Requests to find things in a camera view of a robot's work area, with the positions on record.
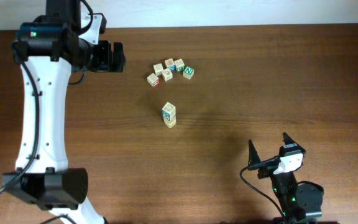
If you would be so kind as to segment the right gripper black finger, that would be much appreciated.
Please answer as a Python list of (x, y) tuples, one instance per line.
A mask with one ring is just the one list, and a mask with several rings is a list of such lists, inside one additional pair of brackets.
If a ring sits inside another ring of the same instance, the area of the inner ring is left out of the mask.
[(257, 150), (252, 142), (252, 140), (250, 139), (248, 141), (248, 146), (249, 146), (249, 160), (248, 160), (248, 164), (259, 164), (261, 162), (259, 155), (257, 153)]
[(296, 142), (286, 133), (283, 133), (283, 142), (285, 145), (296, 144)]

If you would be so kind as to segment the plain T wooden block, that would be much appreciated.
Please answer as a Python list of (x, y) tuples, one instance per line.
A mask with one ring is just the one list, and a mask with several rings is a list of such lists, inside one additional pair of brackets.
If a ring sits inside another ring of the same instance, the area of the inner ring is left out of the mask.
[(172, 128), (174, 127), (174, 125), (176, 125), (177, 123), (177, 119), (176, 118), (173, 118), (172, 120), (169, 120), (167, 118), (164, 118), (163, 119), (165, 125), (168, 127), (168, 128)]

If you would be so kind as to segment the blue H wooden block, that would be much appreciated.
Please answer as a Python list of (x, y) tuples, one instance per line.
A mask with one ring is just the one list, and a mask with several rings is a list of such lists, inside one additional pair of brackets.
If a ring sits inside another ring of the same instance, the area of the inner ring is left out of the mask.
[(162, 108), (162, 115), (164, 120), (172, 121), (176, 116), (176, 107), (170, 102), (166, 102), (166, 104)]

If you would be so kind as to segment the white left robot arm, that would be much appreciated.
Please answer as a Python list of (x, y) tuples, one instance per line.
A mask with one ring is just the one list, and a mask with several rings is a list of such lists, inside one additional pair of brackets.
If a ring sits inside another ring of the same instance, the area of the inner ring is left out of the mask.
[(88, 199), (88, 173), (65, 150), (65, 100), (75, 72), (122, 72), (120, 42), (100, 40), (106, 18), (86, 1), (48, 0), (45, 14), (23, 23), (12, 43), (24, 81), (21, 148), (1, 192), (64, 223), (106, 223)]

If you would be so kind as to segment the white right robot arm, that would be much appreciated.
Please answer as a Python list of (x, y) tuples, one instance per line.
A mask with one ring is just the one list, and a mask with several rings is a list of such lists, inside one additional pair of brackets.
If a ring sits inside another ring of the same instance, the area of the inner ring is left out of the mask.
[(241, 175), (240, 178), (251, 189), (273, 203), (280, 216), (274, 223), (317, 223), (322, 216), (324, 188), (310, 181), (297, 181), (294, 172), (303, 166), (306, 150), (295, 142), (286, 132), (283, 133), (284, 145), (279, 153), (270, 159), (261, 161), (252, 141), (248, 141), (248, 164), (246, 170), (256, 170), (259, 179), (269, 178), (272, 190), (278, 202), (261, 192)]

